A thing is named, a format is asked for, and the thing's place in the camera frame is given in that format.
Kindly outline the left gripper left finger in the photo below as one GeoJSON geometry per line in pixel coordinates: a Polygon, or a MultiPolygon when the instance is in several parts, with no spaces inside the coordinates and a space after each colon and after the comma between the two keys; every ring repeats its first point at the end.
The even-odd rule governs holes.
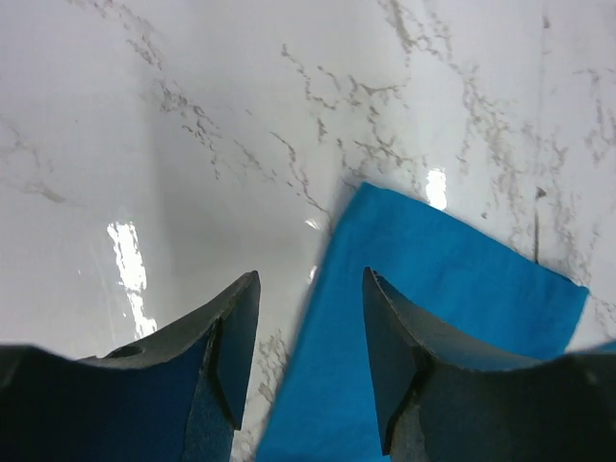
{"type": "Polygon", "coordinates": [[[103,357],[1,348],[5,461],[226,461],[242,426],[259,316],[255,271],[103,357]]]}

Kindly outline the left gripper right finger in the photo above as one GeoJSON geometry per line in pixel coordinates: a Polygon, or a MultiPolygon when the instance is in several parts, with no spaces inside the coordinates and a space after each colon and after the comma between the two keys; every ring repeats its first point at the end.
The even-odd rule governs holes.
{"type": "Polygon", "coordinates": [[[365,269],[382,451],[394,461],[611,461],[615,347],[536,360],[482,342],[365,269]]]}

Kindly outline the blue t shirt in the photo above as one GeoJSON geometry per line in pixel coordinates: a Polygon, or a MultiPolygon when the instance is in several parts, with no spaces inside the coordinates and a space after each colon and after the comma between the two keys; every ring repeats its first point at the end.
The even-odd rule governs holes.
{"type": "Polygon", "coordinates": [[[462,221],[364,184],[326,250],[260,461],[394,461],[380,445],[363,307],[371,269],[464,333],[536,360],[572,353],[588,290],[462,221]]]}

